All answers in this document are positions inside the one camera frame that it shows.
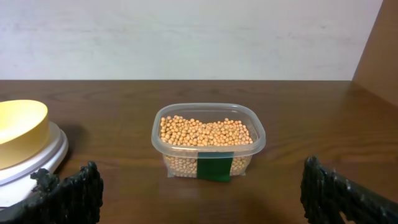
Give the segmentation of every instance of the brown wooden panel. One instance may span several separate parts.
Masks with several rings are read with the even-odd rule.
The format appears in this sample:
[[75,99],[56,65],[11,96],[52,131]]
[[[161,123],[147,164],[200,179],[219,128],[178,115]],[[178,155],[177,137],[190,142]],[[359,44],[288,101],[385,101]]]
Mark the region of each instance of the brown wooden panel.
[[[398,202],[398,108],[351,82],[0,81],[0,101],[44,102],[67,134],[58,172],[94,160],[104,179],[100,223],[307,223],[303,161],[322,162]],[[168,178],[150,142],[173,103],[237,103],[267,133],[246,176],[230,183]]]
[[398,1],[383,1],[353,81],[398,106]]

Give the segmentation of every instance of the green tape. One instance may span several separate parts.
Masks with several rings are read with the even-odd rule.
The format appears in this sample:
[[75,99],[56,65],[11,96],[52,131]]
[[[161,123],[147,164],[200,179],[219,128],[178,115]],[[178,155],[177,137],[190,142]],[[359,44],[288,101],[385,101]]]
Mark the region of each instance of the green tape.
[[[197,178],[229,182],[233,152],[199,152]],[[224,157],[220,159],[206,159],[207,157]]]

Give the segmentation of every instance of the clear plastic container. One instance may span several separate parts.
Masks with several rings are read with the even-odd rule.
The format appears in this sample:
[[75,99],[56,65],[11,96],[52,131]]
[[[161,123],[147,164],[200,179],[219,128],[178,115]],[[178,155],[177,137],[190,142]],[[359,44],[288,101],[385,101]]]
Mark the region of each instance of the clear plastic container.
[[[239,146],[175,146],[160,139],[160,119],[174,115],[201,122],[240,120],[249,131],[252,144]],[[152,144],[163,154],[169,176],[197,177],[197,159],[233,157],[230,175],[243,175],[253,154],[266,145],[266,132],[256,114],[249,108],[227,103],[181,103],[161,109],[152,129]]]

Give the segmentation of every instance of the black object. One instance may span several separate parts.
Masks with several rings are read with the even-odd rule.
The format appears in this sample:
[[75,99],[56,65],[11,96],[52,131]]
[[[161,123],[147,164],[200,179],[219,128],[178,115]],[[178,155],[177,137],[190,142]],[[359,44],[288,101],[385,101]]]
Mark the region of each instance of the black object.
[[330,171],[316,157],[304,163],[301,203],[311,224],[398,223],[398,204]]
[[0,224],[91,224],[100,221],[103,180],[94,162],[80,168],[79,173],[62,183],[58,175],[39,169],[30,175],[37,180],[32,190],[38,192],[0,211]]

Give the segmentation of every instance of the yellow cup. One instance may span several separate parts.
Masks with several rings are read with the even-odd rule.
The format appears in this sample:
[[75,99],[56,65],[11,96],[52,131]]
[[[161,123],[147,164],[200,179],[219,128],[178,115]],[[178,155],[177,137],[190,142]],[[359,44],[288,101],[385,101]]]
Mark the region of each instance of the yellow cup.
[[0,169],[39,152],[49,138],[47,107],[34,100],[0,103]]

